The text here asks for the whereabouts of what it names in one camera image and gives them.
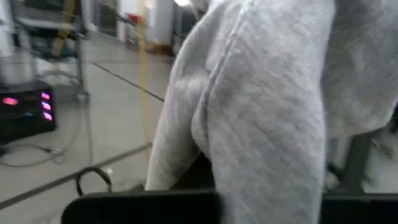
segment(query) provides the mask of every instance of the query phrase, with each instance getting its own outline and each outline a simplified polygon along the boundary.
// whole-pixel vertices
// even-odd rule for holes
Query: black object
[[[21,43],[19,42],[18,34],[12,34],[12,41],[14,42],[15,47],[21,47]]]
[[[106,185],[108,186],[108,192],[112,192],[112,181],[111,181],[111,178],[109,177],[109,175],[105,171],[101,170],[100,168],[87,167],[86,169],[83,169],[76,175],[76,179],[75,179],[76,180],[76,191],[79,196],[84,195],[83,190],[81,189],[81,184],[80,184],[81,178],[90,172],[94,172],[94,173],[98,174],[104,180]]]
[[[398,194],[324,195],[320,224],[397,223]]]
[[[217,224],[220,208],[214,190],[92,194],[68,205],[61,224]]]
[[[341,175],[341,182],[336,189],[337,192],[349,194],[364,194],[363,180],[366,180],[365,171],[367,168],[371,151],[372,139],[378,132],[359,134],[353,137],[348,149],[346,164]]]
[[[390,132],[395,134],[398,131],[398,105],[395,107],[391,118]]]
[[[201,153],[172,189],[209,189],[214,187],[211,162],[204,153]]]
[[[319,224],[397,223],[397,207],[397,194],[324,195]],[[215,224],[221,223],[221,215],[221,200],[214,190],[93,194],[73,201],[61,224]]]
[[[0,141],[54,131],[52,87],[41,81],[0,88]]]

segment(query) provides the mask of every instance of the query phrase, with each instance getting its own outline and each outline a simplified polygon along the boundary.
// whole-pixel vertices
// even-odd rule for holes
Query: electronic device
[[[0,142],[54,131],[57,128],[52,87],[36,80],[0,87]]]

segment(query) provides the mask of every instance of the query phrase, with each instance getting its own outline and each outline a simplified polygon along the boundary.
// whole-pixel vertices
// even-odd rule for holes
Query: metal rack
[[[366,175],[368,160],[371,150],[376,147],[374,138],[381,130],[375,130],[364,134],[358,134],[351,138],[343,167],[339,167],[333,162],[328,163],[328,170],[337,176],[339,184],[333,190],[338,194],[365,194],[363,184],[365,182],[373,184],[372,178]]]
[[[62,11],[57,11],[58,5],[54,2],[36,2],[34,7],[27,7],[20,2],[11,1],[12,18],[14,20],[16,31],[19,36],[21,47],[24,50],[22,56],[29,64],[24,81],[29,82],[35,79],[43,80],[49,76],[65,77],[68,79],[67,85],[54,85],[56,99],[64,99],[75,96],[85,96],[87,99],[89,93],[86,90],[85,74],[83,70],[83,52],[81,50],[81,40],[86,37],[86,28],[81,13],[81,1],[75,0],[75,10],[73,11],[73,20],[71,23],[63,22]],[[51,43],[55,40],[60,30],[69,30],[69,35],[65,41],[64,48],[60,55],[52,55],[52,47],[40,46],[41,42]],[[74,46],[67,45],[68,41],[74,41]],[[62,71],[59,66],[53,66],[50,70],[39,72],[36,59],[42,59],[50,62],[52,65],[66,62],[70,58],[75,58],[76,75],[74,73]]]

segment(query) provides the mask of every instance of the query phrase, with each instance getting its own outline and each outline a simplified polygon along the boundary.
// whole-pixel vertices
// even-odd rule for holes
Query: gray floor
[[[111,75],[119,75],[139,85],[139,59],[136,52],[126,50],[118,42],[102,36],[94,36],[84,44],[85,72],[88,91],[91,94],[90,114],[93,132],[93,162],[106,161],[121,154],[131,152],[146,144],[141,126],[142,104],[140,90]],[[162,56],[147,56],[147,89],[160,98],[165,95],[169,81],[170,65]],[[8,70],[23,71],[21,59],[7,58]],[[162,101],[146,95],[150,138],[153,138]],[[58,105],[59,128],[52,133],[14,142],[63,148],[73,133],[78,137],[67,151],[62,164],[48,161],[30,168],[0,166],[0,202],[14,198],[24,192],[41,187],[61,177],[68,176],[86,167],[90,160],[86,120],[81,116],[84,106],[78,103]],[[39,161],[47,156],[41,151],[20,147],[2,161],[10,164],[23,164]],[[146,177],[149,153],[141,151],[133,156],[105,166],[118,190],[128,189]],[[103,183],[92,176],[83,180],[86,191],[102,191]],[[51,223],[58,223],[58,216],[77,197],[73,181],[52,188],[20,203],[0,210],[0,223],[47,223],[47,216],[55,217]]]

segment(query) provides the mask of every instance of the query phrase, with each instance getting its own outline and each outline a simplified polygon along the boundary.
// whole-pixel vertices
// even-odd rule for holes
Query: tiled floor
[[[67,180],[55,184],[48,190],[26,197],[23,193],[34,193],[48,183],[86,167],[90,160],[98,164],[120,155],[129,155],[108,162],[109,171],[116,190],[126,190],[146,177],[148,153],[142,150],[146,144],[141,127],[142,105],[139,89],[139,58],[136,52],[126,50],[114,39],[93,36],[84,44],[84,66],[88,91],[91,94],[89,107],[76,102],[57,105],[59,128],[53,133],[41,134],[13,144],[36,144],[63,148],[74,133],[78,133],[62,164],[48,161],[30,168],[0,166],[0,223],[1,224],[58,224],[59,216],[73,199],[77,198],[75,183]],[[170,65],[167,58],[148,55],[147,95],[149,131],[153,138],[169,81]],[[7,58],[6,66],[14,73],[24,70],[19,57]],[[84,110],[91,115],[93,152],[89,150],[86,133],[87,120]],[[398,138],[385,134],[385,142],[396,146]],[[376,186],[366,186],[368,192],[398,192],[398,162],[386,159],[377,151],[369,165],[369,175]],[[27,163],[46,158],[41,151],[21,148],[7,155],[4,162]],[[96,176],[83,180],[87,192],[102,191],[104,183]]]

